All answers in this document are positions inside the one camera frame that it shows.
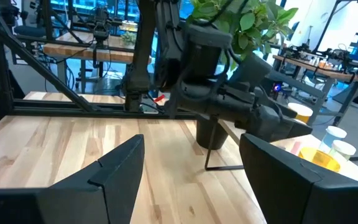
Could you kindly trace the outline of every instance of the floor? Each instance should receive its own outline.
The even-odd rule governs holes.
[[[7,54],[7,58],[9,61],[9,67],[11,68],[14,76],[22,87],[23,91],[27,94],[30,91],[45,91],[45,80],[36,73],[36,71],[30,66],[26,65],[13,65],[11,62],[10,54]],[[78,76],[78,72],[80,69],[80,61],[70,59],[68,60],[68,66],[73,71],[75,77]],[[86,63],[87,68],[91,68],[91,62]],[[95,93],[99,95],[118,95],[121,94],[119,91],[115,89],[115,86],[120,84],[120,78],[125,74],[125,65],[120,63],[112,63],[109,67],[108,63],[105,63],[105,68],[110,68],[110,71],[115,71],[116,73],[108,80],[104,80],[103,82],[95,85],[94,83],[86,84],[86,93]],[[52,65],[52,71],[56,73],[57,68],[56,65]],[[149,65],[149,71],[153,70],[153,65]],[[339,84],[337,87],[333,87],[331,92],[329,93],[329,99],[326,102],[326,106],[330,110],[338,110],[341,107],[341,104],[334,101],[332,96],[338,94],[343,89],[343,85]],[[46,89],[48,92],[57,92],[54,86],[52,86],[49,82],[46,83]],[[322,139],[325,135],[325,129],[327,126],[332,124],[333,117],[332,116],[318,116],[315,124],[313,125],[313,135],[318,139]],[[348,135],[345,138],[345,141],[354,145],[357,148],[356,156],[358,156],[358,108],[351,106],[346,113],[343,121],[339,125],[340,128],[347,131]]]

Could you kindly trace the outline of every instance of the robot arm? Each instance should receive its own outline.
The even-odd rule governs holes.
[[[293,119],[294,111],[268,99],[266,92],[259,88],[271,71],[264,60],[256,55],[247,57],[236,70],[243,77],[242,82],[228,83],[226,72],[230,60],[223,72],[215,75],[215,70],[221,54],[227,58],[232,55],[232,35],[221,32],[210,22],[180,21],[177,1],[158,1],[154,7],[160,41],[154,84],[159,90],[171,93],[165,107],[172,116],[180,108],[233,121],[237,128],[266,141],[311,132],[309,126]],[[141,17],[140,29],[144,23],[147,21]]]

